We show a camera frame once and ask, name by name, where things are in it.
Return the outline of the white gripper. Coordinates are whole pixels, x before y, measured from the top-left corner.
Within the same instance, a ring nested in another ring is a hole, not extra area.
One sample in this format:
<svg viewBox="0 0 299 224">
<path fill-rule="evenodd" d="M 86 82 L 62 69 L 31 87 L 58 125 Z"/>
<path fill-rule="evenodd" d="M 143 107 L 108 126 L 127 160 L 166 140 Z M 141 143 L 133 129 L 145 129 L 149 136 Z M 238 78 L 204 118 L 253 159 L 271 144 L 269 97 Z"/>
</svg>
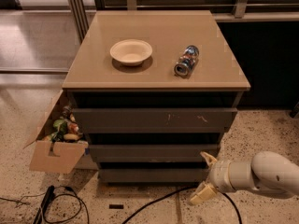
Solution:
<svg viewBox="0 0 299 224">
<path fill-rule="evenodd" d="M 235 192 L 230 181 L 231 161 L 218 161 L 214 156 L 205 151 L 200 155 L 206 161 L 209 169 L 208 179 L 210 183 L 203 181 L 197 189 L 191 194 L 189 203 L 197 205 L 214 198 L 218 191 L 223 193 Z"/>
</svg>

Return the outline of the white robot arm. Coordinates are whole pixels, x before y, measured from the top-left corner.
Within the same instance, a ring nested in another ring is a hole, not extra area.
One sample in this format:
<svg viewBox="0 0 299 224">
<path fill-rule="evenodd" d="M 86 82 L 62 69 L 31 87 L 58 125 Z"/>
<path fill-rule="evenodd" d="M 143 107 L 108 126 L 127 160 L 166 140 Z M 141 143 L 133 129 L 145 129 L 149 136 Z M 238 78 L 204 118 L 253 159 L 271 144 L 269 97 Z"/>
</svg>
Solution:
<svg viewBox="0 0 299 224">
<path fill-rule="evenodd" d="M 209 167 L 208 176 L 191 194 L 191 205 L 239 190 L 277 199 L 299 195 L 299 166 L 275 152 L 261 151 L 250 161 L 218 161 L 204 151 L 201 156 Z"/>
</svg>

